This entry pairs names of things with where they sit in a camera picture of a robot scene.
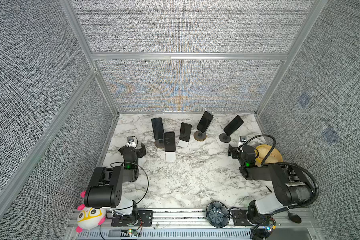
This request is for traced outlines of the black phone front white stand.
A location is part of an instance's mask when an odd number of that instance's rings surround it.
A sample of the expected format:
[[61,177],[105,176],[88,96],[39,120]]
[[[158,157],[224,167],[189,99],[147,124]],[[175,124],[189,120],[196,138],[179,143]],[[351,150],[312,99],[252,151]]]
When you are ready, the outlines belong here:
[[176,151],[176,135],[175,132],[164,132],[164,149],[166,153]]

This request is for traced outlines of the black phone white stand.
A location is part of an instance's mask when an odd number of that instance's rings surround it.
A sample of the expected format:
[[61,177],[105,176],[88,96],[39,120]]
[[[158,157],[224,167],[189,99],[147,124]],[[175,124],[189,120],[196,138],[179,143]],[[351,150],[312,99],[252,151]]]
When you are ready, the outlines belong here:
[[187,123],[181,123],[180,129],[180,141],[189,142],[192,132],[192,125]]
[[175,132],[164,132],[164,149],[166,153],[176,151],[176,135]]

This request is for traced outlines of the black phone grey stand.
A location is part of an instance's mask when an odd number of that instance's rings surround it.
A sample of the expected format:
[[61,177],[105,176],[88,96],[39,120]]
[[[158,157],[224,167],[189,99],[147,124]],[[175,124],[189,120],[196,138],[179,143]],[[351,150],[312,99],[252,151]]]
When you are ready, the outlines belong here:
[[231,136],[241,125],[243,125],[244,121],[240,116],[235,116],[225,127],[224,133],[227,136]]

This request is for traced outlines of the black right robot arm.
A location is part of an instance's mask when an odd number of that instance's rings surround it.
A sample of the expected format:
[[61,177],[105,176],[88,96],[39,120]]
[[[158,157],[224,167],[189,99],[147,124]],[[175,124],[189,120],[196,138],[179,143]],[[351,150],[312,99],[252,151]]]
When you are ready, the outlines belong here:
[[283,161],[270,145],[229,145],[228,156],[239,161],[239,172],[248,181],[270,181],[272,192],[251,201],[247,219],[252,225],[263,223],[272,214],[311,205],[319,196],[319,185],[304,168]]

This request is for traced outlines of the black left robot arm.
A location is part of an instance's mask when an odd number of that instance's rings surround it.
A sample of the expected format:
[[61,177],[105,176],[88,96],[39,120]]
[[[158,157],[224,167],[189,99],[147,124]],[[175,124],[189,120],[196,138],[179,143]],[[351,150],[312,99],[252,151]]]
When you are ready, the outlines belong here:
[[135,182],[139,177],[139,159],[146,155],[145,145],[137,149],[132,143],[119,149],[123,162],[116,167],[97,167],[84,194],[86,207],[110,207],[121,220],[128,223],[138,219],[135,201],[122,198],[123,183]]

